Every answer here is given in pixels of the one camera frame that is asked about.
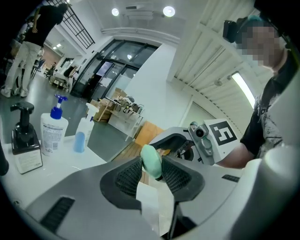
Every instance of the hand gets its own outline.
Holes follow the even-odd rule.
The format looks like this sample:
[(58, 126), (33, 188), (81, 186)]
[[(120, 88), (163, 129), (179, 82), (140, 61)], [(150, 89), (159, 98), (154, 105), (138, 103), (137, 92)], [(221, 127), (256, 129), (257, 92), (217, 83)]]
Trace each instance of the hand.
[(37, 28), (35, 26), (32, 27), (32, 32), (33, 33), (37, 33), (38, 32), (38, 30), (37, 30)]

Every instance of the label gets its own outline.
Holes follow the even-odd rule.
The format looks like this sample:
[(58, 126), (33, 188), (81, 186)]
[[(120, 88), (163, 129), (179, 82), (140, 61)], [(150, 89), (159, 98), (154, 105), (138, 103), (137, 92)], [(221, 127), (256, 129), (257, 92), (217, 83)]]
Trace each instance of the label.
[(41, 151), (39, 149), (14, 156), (17, 168), (21, 174), (29, 172), (43, 165)]
[(61, 141), (63, 128), (51, 124), (43, 124), (42, 147), (46, 152), (53, 152), (58, 149)]
[(90, 134), (92, 133), (92, 130), (88, 131), (86, 134), (86, 138), (85, 138), (85, 146), (88, 145), (89, 139), (90, 139)]

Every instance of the green sponge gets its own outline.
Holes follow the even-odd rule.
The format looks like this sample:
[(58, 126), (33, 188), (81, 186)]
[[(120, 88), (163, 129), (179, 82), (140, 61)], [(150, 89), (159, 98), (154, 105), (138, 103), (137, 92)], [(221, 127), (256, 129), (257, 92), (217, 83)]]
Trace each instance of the green sponge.
[(160, 155), (150, 145), (144, 145), (141, 151), (142, 165), (145, 171), (153, 178), (161, 177)]

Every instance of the pump bottle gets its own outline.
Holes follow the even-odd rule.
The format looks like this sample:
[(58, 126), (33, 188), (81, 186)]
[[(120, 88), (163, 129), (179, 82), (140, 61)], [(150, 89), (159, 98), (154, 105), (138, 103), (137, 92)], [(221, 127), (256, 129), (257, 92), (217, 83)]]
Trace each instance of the pump bottle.
[(41, 115), (41, 133), (42, 133), (42, 153), (46, 156), (59, 153), (63, 147), (63, 140), (68, 127), (68, 120), (62, 117), (61, 103), (68, 98), (55, 94), (58, 103), (51, 110), (51, 113)]
[(75, 142), (73, 150), (75, 152), (84, 152), (85, 147), (88, 145), (90, 134), (94, 127), (93, 117), (99, 109), (90, 103), (86, 104), (88, 107), (88, 114), (85, 118), (81, 118), (75, 134)]
[(11, 112), (15, 110), (20, 110), (21, 116), (12, 132), (11, 145), (17, 169), (23, 174), (43, 166), (43, 162), (37, 133), (29, 123), (34, 105), (18, 102), (10, 107)]

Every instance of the fluorescent light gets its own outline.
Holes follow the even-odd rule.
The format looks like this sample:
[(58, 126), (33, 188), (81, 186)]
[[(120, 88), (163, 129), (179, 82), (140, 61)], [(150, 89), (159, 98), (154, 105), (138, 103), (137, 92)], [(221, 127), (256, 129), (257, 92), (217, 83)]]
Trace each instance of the fluorescent light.
[(241, 77), (241, 75), (239, 73), (233, 74), (232, 78), (239, 85), (240, 89), (242, 89), (242, 91), (246, 95), (249, 103), (251, 104), (252, 108), (254, 108), (255, 98), (254, 98), (252, 92), (250, 91), (249, 87), (245, 83), (244, 79)]
[(171, 6), (166, 6), (163, 12), (167, 17), (173, 17), (175, 15), (175, 9)]
[(118, 15), (119, 15), (119, 10), (116, 9), (116, 8), (114, 8), (114, 9), (112, 10), (112, 15), (118, 16)]

